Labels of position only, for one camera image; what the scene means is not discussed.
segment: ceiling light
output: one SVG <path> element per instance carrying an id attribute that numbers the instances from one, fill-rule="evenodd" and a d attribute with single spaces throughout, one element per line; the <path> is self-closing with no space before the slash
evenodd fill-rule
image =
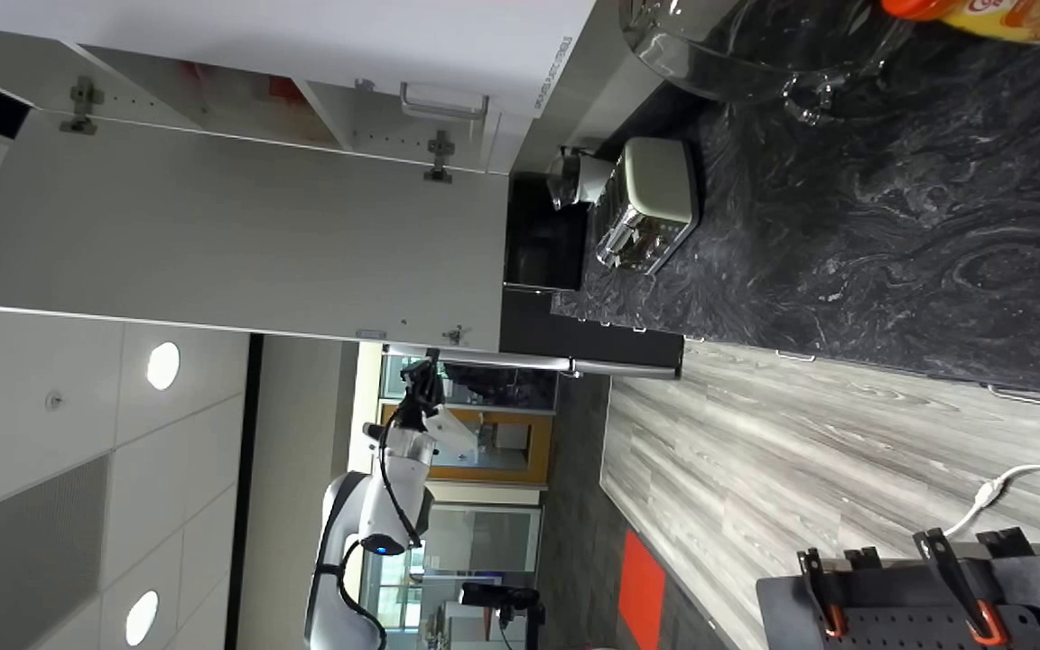
<path id="1" fill-rule="evenodd" d="M 158 613 L 158 593 L 145 593 L 127 612 L 127 647 L 141 647 L 157 624 Z"/>
<path id="2" fill-rule="evenodd" d="M 157 392 L 170 392 L 170 382 L 181 377 L 181 346 L 172 342 L 163 342 L 151 351 L 148 358 L 148 382 Z"/>

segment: black marble countertop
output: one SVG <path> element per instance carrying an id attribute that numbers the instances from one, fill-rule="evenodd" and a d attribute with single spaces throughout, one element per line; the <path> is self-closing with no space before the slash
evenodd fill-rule
<path id="1" fill-rule="evenodd" d="M 557 315 L 1040 392 L 1040 46 L 925 25 L 887 86 L 832 127 L 675 124 L 702 227 L 655 280 L 588 262 Z"/>

